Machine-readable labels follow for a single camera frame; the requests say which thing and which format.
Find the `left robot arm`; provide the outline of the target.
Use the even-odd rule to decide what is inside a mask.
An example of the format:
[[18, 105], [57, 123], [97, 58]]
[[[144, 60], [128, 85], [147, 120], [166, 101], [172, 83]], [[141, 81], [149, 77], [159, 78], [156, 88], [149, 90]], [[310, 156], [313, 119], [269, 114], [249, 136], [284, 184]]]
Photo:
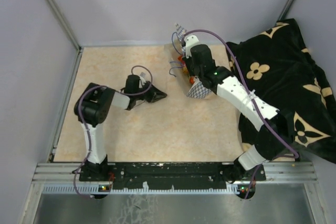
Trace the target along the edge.
[[89, 179], [103, 180], [108, 177], [108, 156], [104, 147], [103, 124], [112, 106], [127, 111], [138, 101], [155, 103], [167, 94], [142, 76], [128, 75], [125, 87], [120, 91], [96, 83], [89, 83], [74, 106], [85, 134], [86, 157], [79, 168], [80, 175]]

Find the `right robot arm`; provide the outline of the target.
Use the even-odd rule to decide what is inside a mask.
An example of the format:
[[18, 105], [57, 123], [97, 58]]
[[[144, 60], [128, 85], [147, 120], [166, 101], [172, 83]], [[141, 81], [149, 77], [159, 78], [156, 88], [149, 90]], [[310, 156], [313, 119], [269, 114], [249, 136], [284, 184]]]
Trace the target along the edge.
[[257, 130], [254, 144], [234, 160], [226, 172], [229, 182], [248, 179], [253, 168], [277, 158], [285, 149], [293, 152], [292, 113], [280, 111], [257, 97], [230, 70], [217, 66], [205, 44], [187, 46], [185, 57], [189, 73], [217, 96], [230, 102]]

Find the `blue checkered paper bag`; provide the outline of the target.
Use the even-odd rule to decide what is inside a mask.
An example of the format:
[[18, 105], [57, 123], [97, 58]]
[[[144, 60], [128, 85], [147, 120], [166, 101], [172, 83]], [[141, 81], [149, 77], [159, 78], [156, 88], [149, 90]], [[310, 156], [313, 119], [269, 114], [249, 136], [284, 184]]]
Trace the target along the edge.
[[211, 91], [205, 88], [198, 77], [191, 75], [183, 60], [185, 55], [185, 46], [183, 36], [186, 29], [180, 24], [175, 24], [175, 31], [171, 36], [171, 45], [165, 45], [168, 62], [170, 65], [169, 75], [175, 77], [183, 93], [188, 98], [206, 99]]

